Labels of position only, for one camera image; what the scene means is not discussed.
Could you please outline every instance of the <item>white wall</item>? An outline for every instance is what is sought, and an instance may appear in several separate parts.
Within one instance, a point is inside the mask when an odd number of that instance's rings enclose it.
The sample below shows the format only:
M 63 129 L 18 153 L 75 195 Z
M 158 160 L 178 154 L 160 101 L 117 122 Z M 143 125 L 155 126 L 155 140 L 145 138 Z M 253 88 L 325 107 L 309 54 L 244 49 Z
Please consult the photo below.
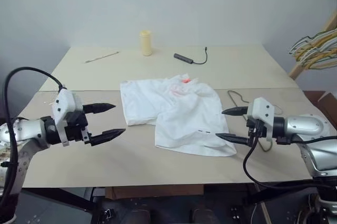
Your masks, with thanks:
M 142 29 L 153 31 L 155 46 L 262 43 L 289 71 L 294 59 L 288 48 L 319 31 L 337 0 L 0 0 L 0 8 L 4 72 L 18 60 L 51 70 L 71 45 L 138 46 Z M 43 61 L 37 60 L 41 55 Z M 337 69 L 324 75 L 336 77 Z M 304 73 L 299 84 L 337 89 L 315 71 Z

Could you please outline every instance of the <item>table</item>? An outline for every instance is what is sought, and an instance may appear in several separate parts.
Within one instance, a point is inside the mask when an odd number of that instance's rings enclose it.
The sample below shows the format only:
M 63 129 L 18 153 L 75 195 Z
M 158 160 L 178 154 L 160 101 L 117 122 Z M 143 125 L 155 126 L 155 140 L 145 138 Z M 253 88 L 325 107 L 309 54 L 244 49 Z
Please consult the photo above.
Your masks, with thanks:
M 84 64 L 101 55 L 122 51 L 105 59 Z M 76 90 L 84 104 L 108 102 L 117 105 L 105 113 L 88 114 L 93 135 L 112 128 L 125 128 L 119 83 L 123 80 L 168 77 L 188 73 L 198 76 L 218 92 L 223 108 L 234 104 L 226 89 L 235 89 L 248 101 L 262 96 L 283 109 L 283 115 L 319 114 L 296 83 L 260 45 L 209 47 L 209 61 L 190 65 L 173 58 L 177 52 L 202 61 L 202 47 L 162 48 L 150 57 L 138 50 L 117 48 L 71 48 L 53 72 Z M 47 80 L 21 116 L 35 119 L 51 114 L 57 95 L 55 84 Z M 231 133 L 247 135 L 242 117 L 227 117 Z M 236 145 L 232 157 L 202 157 L 159 149 L 154 146 L 154 127 L 127 127 L 113 141 L 90 147 L 71 142 L 69 147 L 54 145 L 38 153 L 29 167 L 24 187 L 107 187 L 153 184 L 242 183 L 251 182 L 243 172 L 242 161 L 249 148 Z M 261 181 L 287 181 L 310 178 L 295 145 L 274 145 L 264 153 L 259 147 L 251 156 L 248 169 Z

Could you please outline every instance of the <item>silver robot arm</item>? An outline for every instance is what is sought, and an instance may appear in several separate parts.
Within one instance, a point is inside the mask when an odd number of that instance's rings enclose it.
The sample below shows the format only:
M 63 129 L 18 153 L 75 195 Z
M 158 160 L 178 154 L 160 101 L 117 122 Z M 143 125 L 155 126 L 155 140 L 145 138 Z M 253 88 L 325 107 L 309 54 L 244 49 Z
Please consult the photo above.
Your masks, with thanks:
M 83 141 L 95 146 L 111 141 L 125 129 L 112 129 L 92 136 L 87 129 L 86 113 L 100 113 L 115 107 L 107 103 L 82 105 L 71 91 L 62 89 L 53 104 L 53 117 L 38 120 L 17 119 L 13 123 L 18 149 L 18 166 L 13 187 L 4 207 L 0 209 L 0 223 L 11 223 L 15 219 L 18 195 L 23 186 L 33 156 L 52 144 L 69 145 L 70 141 Z M 10 164 L 10 138 L 7 124 L 0 126 L 0 199 L 3 196 L 7 168 Z
M 337 140 L 336 136 L 330 137 L 326 119 L 313 114 L 276 117 L 274 106 L 264 98 L 255 99 L 249 106 L 227 109 L 222 113 L 234 116 L 247 114 L 249 128 L 249 138 L 216 134 L 224 140 L 250 147 L 256 138 L 269 141 L 275 138 L 276 143 L 282 145 L 297 144 L 313 183 L 317 185 L 321 207 L 328 214 L 337 216 Z

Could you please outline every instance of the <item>crumpled white cloth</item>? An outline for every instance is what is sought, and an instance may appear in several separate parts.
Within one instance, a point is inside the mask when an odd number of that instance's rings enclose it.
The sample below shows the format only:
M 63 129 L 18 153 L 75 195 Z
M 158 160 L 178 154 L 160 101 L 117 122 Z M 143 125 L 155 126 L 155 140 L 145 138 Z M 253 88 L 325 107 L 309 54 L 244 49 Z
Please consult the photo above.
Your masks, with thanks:
M 215 133 L 229 132 L 218 94 L 187 74 L 171 79 L 125 81 L 121 97 L 127 125 L 155 125 L 155 146 L 173 151 L 226 157 L 234 144 Z

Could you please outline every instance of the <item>black floor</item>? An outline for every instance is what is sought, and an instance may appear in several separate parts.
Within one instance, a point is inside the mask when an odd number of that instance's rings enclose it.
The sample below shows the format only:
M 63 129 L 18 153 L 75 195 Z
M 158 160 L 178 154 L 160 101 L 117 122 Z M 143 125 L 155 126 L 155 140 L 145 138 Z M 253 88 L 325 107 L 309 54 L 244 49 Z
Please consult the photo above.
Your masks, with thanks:
M 90 195 L 90 188 L 66 189 L 81 197 Z M 298 193 L 278 198 L 267 202 L 267 208 L 273 224 L 294 223 L 296 214 L 301 204 L 306 202 L 307 195 L 313 193 L 314 189 L 306 189 Z M 152 211 L 152 223 L 188 223 L 190 210 L 198 207 L 212 209 L 219 218 L 220 223 L 250 223 L 253 207 L 243 209 L 242 222 L 237 222 L 231 217 L 231 207 L 240 205 L 247 190 L 243 187 L 226 190 L 206 190 L 203 196 L 176 196 L 157 198 L 136 198 L 121 200 L 105 200 L 103 208 L 113 208 L 116 218 L 106 222 L 111 224 L 123 224 L 128 213 L 146 204 Z M 44 199 L 21 193 L 16 211 L 17 223 L 27 224 L 54 224 L 54 223 L 90 223 L 91 215 L 84 211 L 46 201 Z M 252 223 L 265 223 L 261 207 L 257 207 Z

